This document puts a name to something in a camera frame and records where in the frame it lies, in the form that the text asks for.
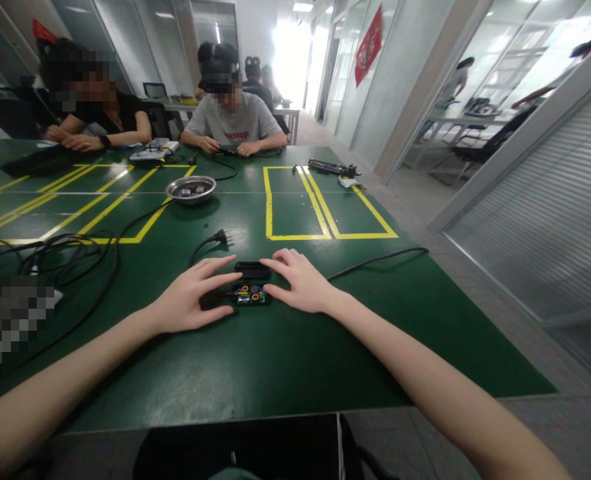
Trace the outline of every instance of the person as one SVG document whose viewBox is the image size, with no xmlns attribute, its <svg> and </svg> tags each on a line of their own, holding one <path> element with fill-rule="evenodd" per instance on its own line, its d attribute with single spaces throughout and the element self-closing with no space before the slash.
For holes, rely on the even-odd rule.
<svg viewBox="0 0 591 480">
<path fill-rule="evenodd" d="M 584 60 L 589 54 L 591 53 L 591 40 L 585 43 L 579 44 L 577 47 L 573 49 L 570 54 L 570 58 L 577 58 L 580 57 L 581 60 Z M 539 90 L 535 90 L 533 93 L 525 96 L 521 100 L 517 100 L 517 102 L 513 103 L 510 107 L 513 110 L 517 110 L 522 104 L 535 101 L 550 91 L 555 90 L 559 87 L 564 80 L 569 78 L 570 74 L 575 71 L 577 67 L 580 66 L 581 62 L 575 63 L 575 65 L 567 68 L 559 77 L 549 83 L 547 86 L 540 88 Z"/>
<path fill-rule="evenodd" d="M 446 113 L 446 109 L 450 107 L 450 104 L 455 100 L 462 90 L 466 87 L 466 81 L 468 80 L 468 69 L 475 63 L 475 57 L 468 57 L 462 60 L 455 67 L 455 71 L 452 73 L 446 85 L 442 88 L 442 91 L 435 101 L 433 110 L 430 112 L 431 117 L 443 117 Z M 420 129 L 415 141 L 420 141 L 426 135 L 426 132 L 430 130 L 434 121 L 427 120 Z"/>
<path fill-rule="evenodd" d="M 60 38 L 41 55 L 40 76 L 52 96 L 75 94 L 75 111 L 48 128 L 46 139 L 72 150 L 92 151 L 151 141 L 151 124 L 140 99 L 120 92 L 109 66 L 96 53 Z M 97 123 L 106 135 L 83 135 Z"/>
<path fill-rule="evenodd" d="M 204 42 L 197 55 L 207 96 L 182 132 L 182 143 L 210 154 L 221 144 L 236 145 L 242 157 L 284 147 L 287 136 L 264 101 L 240 88 L 235 48 L 228 43 Z"/>
<path fill-rule="evenodd" d="M 203 311 L 199 299 L 241 278 L 241 273 L 212 276 L 234 260 L 234 255 L 202 260 L 149 306 L 0 397 L 0 476 L 30 458 L 84 396 L 144 343 L 233 313 L 230 305 Z M 260 262 L 291 286 L 265 285 L 269 295 L 303 312 L 324 313 L 352 333 L 482 478 L 570 478 L 541 440 L 499 402 L 422 343 L 333 287 L 303 254 L 282 249 Z"/>
<path fill-rule="evenodd" d="M 262 74 L 260 72 L 259 57 L 247 57 L 244 60 L 244 73 L 247 80 L 242 82 L 242 90 L 253 93 L 260 97 L 271 113 L 273 113 L 273 100 L 271 90 L 260 83 Z"/>
<path fill-rule="evenodd" d="M 273 82 L 273 69 L 270 65 L 262 67 L 262 85 L 271 90 L 273 96 L 273 103 L 280 103 L 282 101 L 282 94 Z"/>
<path fill-rule="evenodd" d="M 197 87 L 195 87 L 195 98 L 197 100 L 201 100 L 207 96 L 207 92 L 205 91 L 206 87 L 206 82 L 204 80 L 200 80 L 200 83 L 198 83 Z"/>
</svg>

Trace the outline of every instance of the ceiling light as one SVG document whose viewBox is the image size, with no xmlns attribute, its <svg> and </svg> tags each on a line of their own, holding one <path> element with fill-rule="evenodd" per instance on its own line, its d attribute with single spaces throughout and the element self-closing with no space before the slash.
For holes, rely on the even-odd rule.
<svg viewBox="0 0 591 480">
<path fill-rule="evenodd" d="M 80 7 L 70 7 L 70 6 L 67 5 L 65 8 L 68 8 L 69 10 L 75 11 L 75 12 L 78 12 L 78 13 L 91 13 L 90 11 L 81 9 Z"/>
<path fill-rule="evenodd" d="M 309 12 L 311 10 L 313 10 L 313 5 L 311 3 L 296 3 L 293 5 L 293 11 Z"/>
</svg>

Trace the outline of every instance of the keyboard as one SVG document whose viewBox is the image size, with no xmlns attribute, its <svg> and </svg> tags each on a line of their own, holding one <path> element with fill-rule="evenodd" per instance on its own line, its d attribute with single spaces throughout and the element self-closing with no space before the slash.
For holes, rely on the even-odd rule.
<svg viewBox="0 0 591 480">
<path fill-rule="evenodd" d="M 96 152 L 78 152 L 56 145 L 6 162 L 0 170 L 14 177 L 46 177 L 69 169 L 76 163 L 95 160 L 96 157 Z"/>
</svg>

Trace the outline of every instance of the tiled floor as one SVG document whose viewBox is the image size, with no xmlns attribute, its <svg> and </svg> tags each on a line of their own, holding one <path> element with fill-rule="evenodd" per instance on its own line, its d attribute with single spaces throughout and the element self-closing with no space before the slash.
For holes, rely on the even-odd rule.
<svg viewBox="0 0 591 480">
<path fill-rule="evenodd" d="M 300 115 L 300 145 L 329 145 L 345 163 L 357 159 L 310 115 Z M 398 224 L 484 311 L 560 391 L 547 397 L 509 399 L 504 404 L 529 426 L 567 466 L 576 479 L 591 479 L 591 374 L 539 325 L 495 287 L 443 238 L 425 226 L 456 192 L 428 177 L 426 169 L 400 170 L 389 187 L 364 169 L 362 182 Z M 478 478 L 466 457 L 415 408 L 346 414 L 358 443 L 401 479 Z M 60 437 L 49 449 L 55 463 L 50 479 L 129 478 L 145 432 L 98 433 Z"/>
</svg>

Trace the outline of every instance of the black hair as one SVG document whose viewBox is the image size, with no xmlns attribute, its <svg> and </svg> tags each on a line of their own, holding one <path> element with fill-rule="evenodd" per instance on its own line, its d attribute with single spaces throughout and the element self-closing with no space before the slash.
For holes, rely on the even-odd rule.
<svg viewBox="0 0 591 480">
<path fill-rule="evenodd" d="M 84 80 L 92 72 L 109 78 L 108 55 L 92 52 L 66 38 L 58 38 L 55 43 L 38 39 L 37 46 L 40 77 L 51 91 L 68 91 L 70 82 Z"/>
<path fill-rule="evenodd" d="M 457 64 L 457 67 L 455 67 L 455 69 L 459 70 L 460 68 L 469 67 L 473 63 L 475 63 L 475 57 L 465 58 L 464 60 L 462 60 L 460 63 Z"/>
<path fill-rule="evenodd" d="M 581 57 L 591 51 L 591 40 L 586 43 L 581 43 L 577 47 L 573 48 L 570 54 L 571 58 Z"/>
<path fill-rule="evenodd" d="M 197 60 L 207 93 L 231 92 L 239 82 L 239 60 L 237 50 L 232 45 L 204 42 L 197 50 Z"/>
<path fill-rule="evenodd" d="M 247 79 L 259 78 L 261 76 L 260 63 L 259 57 L 247 57 L 244 60 L 244 73 L 246 73 Z"/>
</svg>

